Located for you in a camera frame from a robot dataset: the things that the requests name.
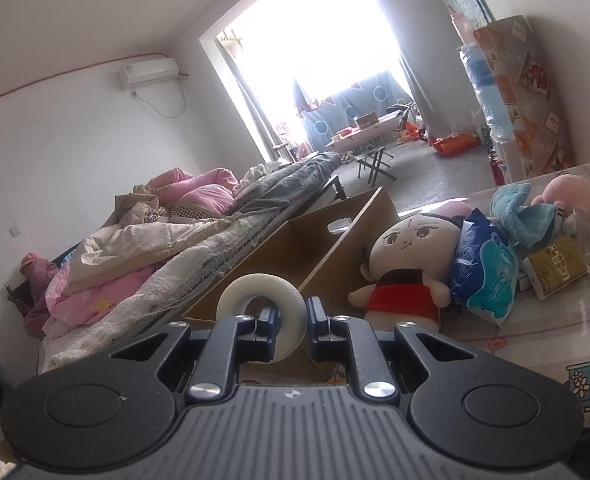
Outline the plush doll red shirt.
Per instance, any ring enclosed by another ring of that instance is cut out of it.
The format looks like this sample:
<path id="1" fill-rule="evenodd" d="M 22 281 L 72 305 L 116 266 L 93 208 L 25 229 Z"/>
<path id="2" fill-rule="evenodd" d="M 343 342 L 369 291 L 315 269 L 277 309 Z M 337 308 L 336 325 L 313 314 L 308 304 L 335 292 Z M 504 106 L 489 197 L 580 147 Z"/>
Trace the plush doll red shirt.
<path id="1" fill-rule="evenodd" d="M 439 329 L 440 312 L 452 303 L 450 271 L 471 212 L 466 203 L 449 202 L 398 221 L 376 239 L 360 267 L 369 284 L 347 296 L 373 330 L 391 332 L 405 322 Z"/>

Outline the orange snack bag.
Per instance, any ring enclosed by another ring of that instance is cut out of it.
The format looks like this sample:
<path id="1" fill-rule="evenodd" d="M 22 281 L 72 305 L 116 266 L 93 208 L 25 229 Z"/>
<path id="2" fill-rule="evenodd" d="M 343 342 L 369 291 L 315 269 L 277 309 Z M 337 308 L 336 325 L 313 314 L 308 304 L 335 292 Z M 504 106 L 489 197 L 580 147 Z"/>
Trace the orange snack bag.
<path id="1" fill-rule="evenodd" d="M 481 140 L 475 133 L 464 131 L 452 133 L 444 138 L 436 138 L 432 148 L 441 157 L 454 157 L 473 150 L 480 144 Z"/>

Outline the pile of bedding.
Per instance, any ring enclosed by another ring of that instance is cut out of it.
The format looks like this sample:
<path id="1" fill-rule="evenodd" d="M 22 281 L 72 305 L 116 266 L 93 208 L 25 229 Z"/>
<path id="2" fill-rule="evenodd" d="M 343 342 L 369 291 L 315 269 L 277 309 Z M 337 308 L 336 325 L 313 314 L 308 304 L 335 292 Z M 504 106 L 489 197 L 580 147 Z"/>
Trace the pile of bedding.
<path id="1" fill-rule="evenodd" d="M 55 261 L 30 252 L 26 333 L 49 372 L 191 307 L 284 223 L 322 195 L 341 165 L 323 152 L 237 179 L 180 168 L 116 198 L 112 215 Z"/>

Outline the black folding stool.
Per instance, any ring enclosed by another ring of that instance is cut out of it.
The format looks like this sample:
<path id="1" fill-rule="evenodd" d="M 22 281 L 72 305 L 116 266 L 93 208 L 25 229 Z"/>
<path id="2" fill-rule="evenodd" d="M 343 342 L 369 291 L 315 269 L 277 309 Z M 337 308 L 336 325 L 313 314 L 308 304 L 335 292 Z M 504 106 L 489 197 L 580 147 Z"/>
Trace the black folding stool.
<path id="1" fill-rule="evenodd" d="M 368 171 L 368 185 L 374 188 L 377 178 L 383 176 L 389 180 L 396 181 L 394 174 L 387 171 L 389 167 L 387 162 L 384 162 L 383 157 L 391 158 L 391 154 L 385 150 L 384 146 L 378 146 L 372 150 L 366 151 L 356 157 L 358 164 L 358 177 L 361 177 L 361 171 Z"/>

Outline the pink plush toy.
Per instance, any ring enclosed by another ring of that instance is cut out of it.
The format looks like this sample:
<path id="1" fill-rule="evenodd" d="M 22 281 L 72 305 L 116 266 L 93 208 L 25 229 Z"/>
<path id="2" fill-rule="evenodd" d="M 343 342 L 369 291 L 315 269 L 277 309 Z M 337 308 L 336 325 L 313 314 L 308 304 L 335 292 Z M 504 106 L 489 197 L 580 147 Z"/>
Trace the pink plush toy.
<path id="1" fill-rule="evenodd" d="M 553 178 L 530 203 L 556 206 L 560 210 L 558 217 L 561 232 L 575 235 L 576 212 L 590 219 L 590 181 L 576 174 L 561 174 Z"/>

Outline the blue wet wipes pack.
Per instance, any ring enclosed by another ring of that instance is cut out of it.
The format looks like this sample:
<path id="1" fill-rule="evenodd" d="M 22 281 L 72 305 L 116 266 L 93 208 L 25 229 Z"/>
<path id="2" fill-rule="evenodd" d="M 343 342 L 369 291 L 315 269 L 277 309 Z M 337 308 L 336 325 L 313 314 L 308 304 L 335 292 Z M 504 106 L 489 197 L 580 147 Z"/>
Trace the blue wet wipes pack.
<path id="1" fill-rule="evenodd" d="M 514 304 L 519 265 L 510 240 L 478 208 L 463 220 L 450 274 L 452 301 L 501 326 Z"/>

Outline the brown cardboard box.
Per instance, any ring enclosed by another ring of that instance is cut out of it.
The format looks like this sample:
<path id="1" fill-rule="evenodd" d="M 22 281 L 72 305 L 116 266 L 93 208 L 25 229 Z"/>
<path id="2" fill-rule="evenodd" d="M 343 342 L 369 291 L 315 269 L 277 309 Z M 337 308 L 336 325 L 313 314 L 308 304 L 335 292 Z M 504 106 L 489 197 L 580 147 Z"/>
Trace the brown cardboard box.
<path id="1" fill-rule="evenodd" d="M 367 284 L 360 266 L 376 237 L 398 220 L 385 188 L 289 220 L 180 316 L 213 320 L 225 287 L 243 275 L 264 273 L 289 281 L 305 298 L 319 297 L 328 314 L 361 318 L 363 312 L 350 307 L 347 295 Z"/>

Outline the white air conditioner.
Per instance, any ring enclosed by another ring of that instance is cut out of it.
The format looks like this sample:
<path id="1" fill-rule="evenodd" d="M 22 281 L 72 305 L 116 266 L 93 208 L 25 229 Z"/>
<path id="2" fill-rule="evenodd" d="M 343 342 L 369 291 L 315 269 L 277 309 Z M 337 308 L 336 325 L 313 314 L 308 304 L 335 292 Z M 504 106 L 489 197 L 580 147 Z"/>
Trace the white air conditioner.
<path id="1" fill-rule="evenodd" d="M 141 84 L 175 79 L 179 76 L 179 66 L 173 58 L 155 58 L 134 62 L 120 67 L 117 78 L 124 91 Z"/>

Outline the white tape roll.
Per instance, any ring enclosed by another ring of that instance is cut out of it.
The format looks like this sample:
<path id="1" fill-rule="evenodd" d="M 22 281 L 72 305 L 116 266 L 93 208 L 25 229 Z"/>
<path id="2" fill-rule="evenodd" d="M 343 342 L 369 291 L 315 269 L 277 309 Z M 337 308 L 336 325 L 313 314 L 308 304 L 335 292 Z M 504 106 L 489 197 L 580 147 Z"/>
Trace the white tape roll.
<path id="1" fill-rule="evenodd" d="M 306 335 L 303 296 L 291 282 L 273 274 L 246 274 L 225 287 L 217 302 L 216 320 L 236 316 L 255 318 L 255 335 L 274 343 L 270 363 L 286 360 Z"/>

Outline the blue water jug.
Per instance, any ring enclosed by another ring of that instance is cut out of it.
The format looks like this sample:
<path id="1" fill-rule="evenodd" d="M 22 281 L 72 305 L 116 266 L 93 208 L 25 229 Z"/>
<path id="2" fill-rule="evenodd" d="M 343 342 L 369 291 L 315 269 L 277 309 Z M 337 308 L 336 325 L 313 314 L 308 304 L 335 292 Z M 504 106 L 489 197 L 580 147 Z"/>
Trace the blue water jug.
<path id="1" fill-rule="evenodd" d="M 492 138 L 500 142 L 512 141 L 513 127 L 482 49 L 478 44 L 463 44 L 459 56 Z"/>

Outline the light blue towel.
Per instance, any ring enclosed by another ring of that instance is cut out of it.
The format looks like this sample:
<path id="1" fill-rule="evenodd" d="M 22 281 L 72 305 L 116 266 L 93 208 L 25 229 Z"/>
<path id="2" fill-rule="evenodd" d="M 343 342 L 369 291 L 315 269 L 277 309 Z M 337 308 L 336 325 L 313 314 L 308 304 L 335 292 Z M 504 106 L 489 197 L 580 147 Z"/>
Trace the light blue towel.
<path id="1" fill-rule="evenodd" d="M 499 221 L 512 240 L 526 249 L 548 245 L 561 225 L 562 214 L 555 204 L 527 205 L 532 185 L 511 183 L 501 186 L 490 200 L 490 215 Z"/>

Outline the patterned tall box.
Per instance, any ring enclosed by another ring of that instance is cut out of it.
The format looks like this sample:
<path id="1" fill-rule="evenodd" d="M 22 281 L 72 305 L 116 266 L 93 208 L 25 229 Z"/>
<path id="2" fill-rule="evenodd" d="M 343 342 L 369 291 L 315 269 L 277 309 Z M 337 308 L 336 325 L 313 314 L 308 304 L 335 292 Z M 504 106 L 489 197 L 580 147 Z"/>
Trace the patterned tall box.
<path id="1" fill-rule="evenodd" d="M 500 158 L 519 181 L 574 165 L 563 105 L 534 30 L 516 15 L 476 29 L 474 38 L 501 97 Z"/>

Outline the gold and white box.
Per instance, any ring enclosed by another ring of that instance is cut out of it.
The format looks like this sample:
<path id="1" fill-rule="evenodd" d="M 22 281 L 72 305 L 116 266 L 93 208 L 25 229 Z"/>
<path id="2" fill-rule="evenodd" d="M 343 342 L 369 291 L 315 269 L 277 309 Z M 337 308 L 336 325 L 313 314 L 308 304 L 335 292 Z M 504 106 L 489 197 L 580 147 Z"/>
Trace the gold and white box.
<path id="1" fill-rule="evenodd" d="M 527 255 L 521 262 L 521 269 L 540 301 L 587 274 L 587 266 L 575 240 L 565 234 L 538 252 Z"/>

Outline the red fire extinguisher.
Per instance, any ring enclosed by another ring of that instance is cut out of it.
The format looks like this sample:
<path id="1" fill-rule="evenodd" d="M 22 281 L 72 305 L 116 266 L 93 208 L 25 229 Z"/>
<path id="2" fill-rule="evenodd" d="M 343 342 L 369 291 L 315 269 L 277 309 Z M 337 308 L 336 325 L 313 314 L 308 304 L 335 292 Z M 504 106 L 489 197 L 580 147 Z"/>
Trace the red fire extinguisher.
<path id="1" fill-rule="evenodd" d="M 494 151 L 488 153 L 488 161 L 492 170 L 496 186 L 504 185 L 504 172 L 501 169 L 501 160 Z"/>

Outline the white low table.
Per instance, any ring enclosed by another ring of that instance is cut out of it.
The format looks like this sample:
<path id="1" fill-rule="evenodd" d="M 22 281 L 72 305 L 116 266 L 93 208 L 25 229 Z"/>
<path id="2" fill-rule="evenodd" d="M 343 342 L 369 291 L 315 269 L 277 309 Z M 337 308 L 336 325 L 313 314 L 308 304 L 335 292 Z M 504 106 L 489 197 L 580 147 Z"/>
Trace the white low table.
<path id="1" fill-rule="evenodd" d="M 376 124 L 365 129 L 355 130 L 347 134 L 347 136 L 342 136 L 338 140 L 328 143 L 325 149 L 338 154 L 354 150 L 362 144 L 392 134 L 399 126 L 399 119 L 400 115 L 398 113 L 382 116 Z"/>

